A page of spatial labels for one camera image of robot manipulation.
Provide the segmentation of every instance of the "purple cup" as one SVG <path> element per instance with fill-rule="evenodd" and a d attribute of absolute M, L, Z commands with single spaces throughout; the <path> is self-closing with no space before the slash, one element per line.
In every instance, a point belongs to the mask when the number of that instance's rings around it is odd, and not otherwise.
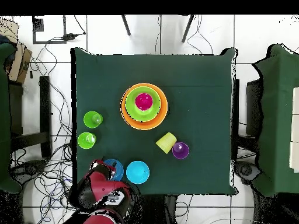
<path fill-rule="evenodd" d="M 189 154 L 189 147 L 183 142 L 176 142 L 172 147 L 172 154 L 177 159 L 184 159 Z"/>

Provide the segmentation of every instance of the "green cup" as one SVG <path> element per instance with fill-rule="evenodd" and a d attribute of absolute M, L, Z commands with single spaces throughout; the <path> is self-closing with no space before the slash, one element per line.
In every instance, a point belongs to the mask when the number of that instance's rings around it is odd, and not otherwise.
<path fill-rule="evenodd" d="M 89 111 L 84 115 L 83 122 L 89 128 L 96 128 L 103 122 L 103 116 L 96 111 Z"/>
<path fill-rule="evenodd" d="M 92 148 L 95 142 L 96 142 L 96 136 L 95 134 L 90 132 L 83 132 L 78 137 L 78 143 L 82 149 Z"/>

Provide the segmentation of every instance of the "white tiled floor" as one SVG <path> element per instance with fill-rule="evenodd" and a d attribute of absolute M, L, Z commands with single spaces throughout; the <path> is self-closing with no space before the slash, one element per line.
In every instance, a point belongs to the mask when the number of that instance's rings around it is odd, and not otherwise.
<path fill-rule="evenodd" d="M 31 16 L 8 16 L 19 25 L 18 37 L 20 42 L 26 44 L 27 48 L 33 51 L 32 56 L 37 57 L 43 44 L 33 44 L 32 17 Z M 62 16 L 42 16 L 44 19 L 44 32 L 37 33 L 38 40 L 47 41 L 52 37 L 61 36 Z M 159 33 L 157 24 L 158 15 L 127 15 L 127 22 L 131 31 L 128 36 L 122 18 L 118 16 L 77 16 L 78 21 L 87 35 L 78 36 L 67 44 L 49 44 L 47 48 L 57 57 L 58 64 L 50 74 L 53 85 L 63 92 L 68 107 L 71 108 L 71 65 L 70 48 L 81 47 L 93 54 L 154 54 L 155 43 Z M 82 33 L 82 30 L 75 21 L 74 16 L 66 16 L 67 33 Z M 163 54 L 199 54 L 199 52 L 182 43 L 182 37 L 188 16 L 163 15 L 162 16 L 162 53 Z M 192 22 L 187 39 L 197 30 L 197 20 Z M 265 57 L 267 48 L 273 43 L 284 43 L 291 50 L 299 47 L 299 19 L 297 15 L 203 15 L 199 32 L 210 42 L 213 47 L 213 54 L 219 55 L 223 49 L 235 47 L 238 49 L 237 56 L 237 78 L 240 78 L 239 116 L 240 122 L 246 123 L 246 83 L 259 78 L 250 63 L 256 62 Z M 209 44 L 198 33 L 189 40 L 189 43 L 196 46 L 203 54 L 210 54 Z M 157 42 L 157 54 L 159 54 L 159 38 Z M 55 58 L 47 51 L 43 51 L 39 59 L 45 63 L 48 71 L 54 66 Z M 39 107 L 39 71 L 33 71 L 33 78 L 27 76 L 24 83 L 23 95 L 23 130 L 24 133 L 39 131 L 39 115 L 36 114 Z M 51 90 L 52 102 L 61 107 L 62 97 Z M 59 112 L 52 106 L 52 134 L 56 135 L 60 127 Z M 64 123 L 68 123 L 68 112 L 66 107 L 62 110 Z M 245 126 L 239 125 L 241 134 L 245 134 Z M 53 143 L 55 147 L 62 145 L 65 136 L 59 136 Z M 39 145 L 26 149 L 27 154 L 21 160 L 40 157 Z M 17 151 L 18 157 L 23 153 Z M 60 159 L 61 152 L 53 159 Z M 188 214 L 177 217 L 178 224 L 251 224 L 253 218 L 253 196 L 251 189 L 243 185 L 239 178 L 234 178 L 234 184 L 239 191 L 238 195 L 229 197 L 226 195 L 195 195 L 190 203 Z M 24 193 L 24 215 L 25 220 L 36 224 L 40 218 L 40 203 L 43 194 L 38 192 L 34 181 L 28 183 Z M 189 204 L 191 195 L 180 195 L 178 201 Z M 177 215 L 186 212 L 186 205 L 177 204 Z M 43 224 L 57 224 L 65 213 L 65 210 L 53 209 L 48 216 L 50 222 Z"/>

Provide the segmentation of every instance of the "dark green table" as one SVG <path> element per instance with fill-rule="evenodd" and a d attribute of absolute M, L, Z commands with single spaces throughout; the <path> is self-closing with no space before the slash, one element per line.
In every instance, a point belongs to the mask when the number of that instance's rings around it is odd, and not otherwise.
<path fill-rule="evenodd" d="M 299 56 L 282 44 L 268 48 L 255 66 L 263 80 L 263 123 L 256 163 L 262 173 L 253 181 L 264 196 L 299 193 L 299 173 L 290 168 L 293 89 L 299 87 Z"/>
<path fill-rule="evenodd" d="M 96 158 L 115 158 L 124 169 L 144 161 L 149 179 L 138 185 L 142 194 L 234 194 L 230 186 L 230 113 L 234 49 L 219 56 L 91 55 L 71 51 L 76 67 L 77 136 L 92 132 L 92 149 L 77 146 L 77 180 Z M 120 100 L 132 85 L 148 82 L 168 99 L 168 113 L 158 127 L 140 131 L 125 123 Z M 95 129 L 84 125 L 87 111 L 102 114 Z M 190 154 L 177 160 L 155 144 L 167 132 L 189 145 Z"/>

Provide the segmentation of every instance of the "chair leg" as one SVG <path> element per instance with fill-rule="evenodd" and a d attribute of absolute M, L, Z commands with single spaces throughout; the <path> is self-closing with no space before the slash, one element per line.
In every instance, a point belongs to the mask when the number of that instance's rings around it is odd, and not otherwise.
<path fill-rule="evenodd" d="M 185 40 L 186 40 L 188 31 L 189 31 L 190 26 L 191 26 L 191 22 L 192 22 L 192 20 L 193 20 L 193 17 L 194 17 L 194 15 L 190 15 L 190 18 L 189 18 L 189 21 L 188 21 L 188 24 L 187 24 L 187 26 L 186 26 L 186 30 L 185 30 L 185 33 L 184 33 L 184 36 L 183 36 L 183 39 L 182 39 L 182 42 L 183 42 L 183 43 L 184 43 Z"/>
<path fill-rule="evenodd" d="M 121 15 L 121 17 L 123 18 L 123 22 L 124 22 L 124 26 L 126 27 L 127 34 L 130 36 L 131 33 L 130 33 L 130 29 L 128 28 L 128 23 L 127 23 L 126 17 L 125 17 L 125 15 Z"/>

